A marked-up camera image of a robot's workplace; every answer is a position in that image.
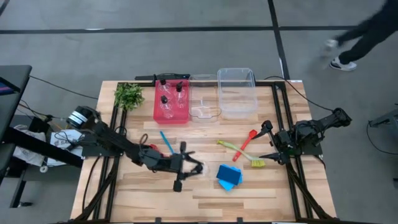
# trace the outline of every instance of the red tray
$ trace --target red tray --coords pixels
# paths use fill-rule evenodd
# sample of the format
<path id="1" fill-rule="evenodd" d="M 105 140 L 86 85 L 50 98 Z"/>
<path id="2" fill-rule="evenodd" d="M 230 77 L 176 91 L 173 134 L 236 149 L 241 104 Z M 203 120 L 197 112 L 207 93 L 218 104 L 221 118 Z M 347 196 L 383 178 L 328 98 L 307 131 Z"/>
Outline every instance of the red tray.
<path id="1" fill-rule="evenodd" d="M 170 93 L 165 93 L 164 91 L 160 91 L 158 89 L 160 85 L 160 81 L 157 80 L 155 84 L 155 104 L 154 104 L 154 120 L 158 124 L 185 124 L 189 121 L 189 82 L 188 80 L 166 80 L 167 83 L 171 84 Z M 173 94 L 175 91 L 175 86 L 182 82 L 182 88 L 185 90 L 185 102 L 186 105 L 183 108 L 179 108 L 177 106 L 177 100 L 174 96 L 169 103 L 172 106 L 172 111 L 174 112 L 174 116 L 170 119 L 167 119 L 163 116 L 163 110 L 160 108 L 160 97 L 165 95 L 167 99 L 170 98 L 170 94 Z"/>

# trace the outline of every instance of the dish brush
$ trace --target dish brush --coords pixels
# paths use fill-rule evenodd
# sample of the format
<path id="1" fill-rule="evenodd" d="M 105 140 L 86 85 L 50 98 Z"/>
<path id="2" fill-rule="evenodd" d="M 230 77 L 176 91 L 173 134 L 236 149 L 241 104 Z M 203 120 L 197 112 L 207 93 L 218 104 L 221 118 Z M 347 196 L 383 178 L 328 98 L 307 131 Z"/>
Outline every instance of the dish brush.
<path id="1" fill-rule="evenodd" d="M 221 140 L 217 140 L 217 144 L 221 144 L 225 147 L 234 149 L 235 151 L 238 151 L 241 154 L 243 154 L 247 159 L 249 159 L 251 161 L 251 167 L 263 167 L 266 165 L 264 160 L 262 160 L 260 157 L 250 156 L 246 152 L 242 151 L 240 148 L 236 147 L 234 144 L 231 144 L 231 143 L 225 142 L 225 141 L 221 141 Z"/>

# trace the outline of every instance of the blue chopstick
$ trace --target blue chopstick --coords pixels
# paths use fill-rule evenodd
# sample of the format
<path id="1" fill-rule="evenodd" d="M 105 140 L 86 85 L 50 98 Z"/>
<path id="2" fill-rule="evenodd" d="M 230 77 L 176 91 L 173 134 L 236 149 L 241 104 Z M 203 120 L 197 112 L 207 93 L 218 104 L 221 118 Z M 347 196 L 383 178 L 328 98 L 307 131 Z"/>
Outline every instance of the blue chopstick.
<path id="1" fill-rule="evenodd" d="M 170 145 L 169 141 L 167 140 L 166 136 L 164 136 L 163 131 L 160 131 L 160 135 L 162 136 L 164 142 L 166 142 L 166 145 L 169 147 L 170 152 L 171 152 L 172 154 L 174 154 L 174 150 L 173 150 L 172 146 Z"/>

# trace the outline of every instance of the red spatula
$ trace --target red spatula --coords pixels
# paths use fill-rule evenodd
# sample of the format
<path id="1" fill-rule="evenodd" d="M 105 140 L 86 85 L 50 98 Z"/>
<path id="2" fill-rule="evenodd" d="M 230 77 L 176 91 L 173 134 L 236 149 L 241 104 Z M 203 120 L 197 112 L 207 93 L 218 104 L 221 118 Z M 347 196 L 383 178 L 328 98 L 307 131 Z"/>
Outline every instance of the red spatula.
<path id="1" fill-rule="evenodd" d="M 257 131 L 256 130 L 251 130 L 249 132 L 249 137 L 246 139 L 246 141 L 243 143 L 243 146 L 241 147 L 242 151 L 244 150 L 244 148 L 247 146 L 247 144 L 249 144 L 250 140 L 257 135 Z M 239 156 L 241 155 L 240 152 L 237 152 L 234 156 L 234 158 L 232 159 L 232 161 L 236 162 L 236 160 L 239 158 Z"/>

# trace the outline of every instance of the artificial plant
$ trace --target artificial plant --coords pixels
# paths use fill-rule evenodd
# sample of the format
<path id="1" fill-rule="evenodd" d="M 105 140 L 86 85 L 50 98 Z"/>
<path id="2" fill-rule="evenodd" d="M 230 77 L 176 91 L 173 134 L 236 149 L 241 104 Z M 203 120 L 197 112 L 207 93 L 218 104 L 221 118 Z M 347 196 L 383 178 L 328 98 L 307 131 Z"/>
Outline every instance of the artificial plant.
<path id="1" fill-rule="evenodd" d="M 133 83 L 122 83 L 118 85 L 115 93 L 115 105 L 119 105 L 126 111 L 131 111 L 144 102 L 142 87 Z"/>

